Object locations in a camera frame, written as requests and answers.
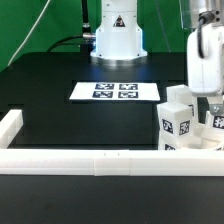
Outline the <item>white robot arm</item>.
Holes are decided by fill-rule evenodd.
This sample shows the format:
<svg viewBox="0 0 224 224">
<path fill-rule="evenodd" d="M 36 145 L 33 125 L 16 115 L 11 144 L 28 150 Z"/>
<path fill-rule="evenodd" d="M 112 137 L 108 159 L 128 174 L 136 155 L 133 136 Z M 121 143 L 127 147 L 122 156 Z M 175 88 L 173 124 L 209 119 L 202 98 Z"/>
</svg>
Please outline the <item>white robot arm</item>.
<svg viewBox="0 0 224 224">
<path fill-rule="evenodd" d="M 188 86 L 208 100 L 210 113 L 224 114 L 224 0 L 179 0 L 187 40 Z M 137 24 L 137 0 L 101 0 L 101 24 L 95 33 L 96 63 L 117 66 L 146 58 Z"/>
</svg>

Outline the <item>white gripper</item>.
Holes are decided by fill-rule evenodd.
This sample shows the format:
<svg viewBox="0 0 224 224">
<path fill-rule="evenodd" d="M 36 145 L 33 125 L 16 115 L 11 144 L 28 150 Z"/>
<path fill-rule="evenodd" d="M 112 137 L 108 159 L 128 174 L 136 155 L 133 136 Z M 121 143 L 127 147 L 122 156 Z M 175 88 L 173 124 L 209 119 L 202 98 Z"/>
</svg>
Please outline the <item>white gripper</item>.
<svg viewBox="0 0 224 224">
<path fill-rule="evenodd" d="M 194 96 L 208 97 L 209 111 L 213 116 L 224 113 L 224 27 L 206 25 L 202 28 L 202 51 L 198 53 L 198 31 L 187 41 L 188 86 Z"/>
</svg>

